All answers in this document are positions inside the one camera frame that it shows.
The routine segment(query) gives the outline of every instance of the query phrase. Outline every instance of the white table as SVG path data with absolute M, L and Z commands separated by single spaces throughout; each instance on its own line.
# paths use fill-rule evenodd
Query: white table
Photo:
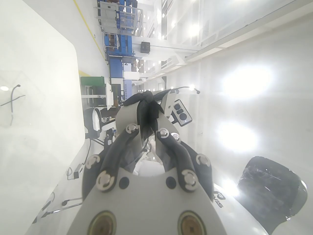
M 0 0 L 0 234 L 25 234 L 85 140 L 74 46 L 22 0 Z

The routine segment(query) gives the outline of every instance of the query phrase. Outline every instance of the cable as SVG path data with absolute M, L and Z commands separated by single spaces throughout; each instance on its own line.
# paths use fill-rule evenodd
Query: cable
M 17 97 L 16 99 L 13 99 L 13 100 L 11 100 L 11 101 L 15 101 L 15 100 L 17 100 L 17 99 L 19 99 L 19 98 L 21 98 L 21 97 L 24 97 L 24 96 L 26 96 L 26 95 L 19 96 L 19 97 Z M 2 105 L 0 105 L 0 106 L 4 106 L 4 105 L 6 105 L 6 104 L 9 104 L 9 103 L 11 103 L 11 101 L 8 101 L 8 102 L 6 102 L 6 103 L 4 103 L 4 104 L 2 104 Z
M 90 151 L 90 147 L 91 147 L 91 139 L 89 138 L 89 140 L 90 140 L 90 144 L 89 144 L 88 152 L 87 152 L 86 159 L 85 159 L 83 165 L 86 164 L 86 161 L 87 161 L 87 158 L 88 158 L 88 154 L 89 154 L 89 151 Z
M 68 178 L 68 176 L 69 176 L 69 175 L 72 175 L 72 173 L 73 173 L 73 170 L 72 170 L 71 167 L 69 167 L 68 170 L 66 171 L 67 180 L 72 180 L 72 179 L 69 179 L 69 178 Z

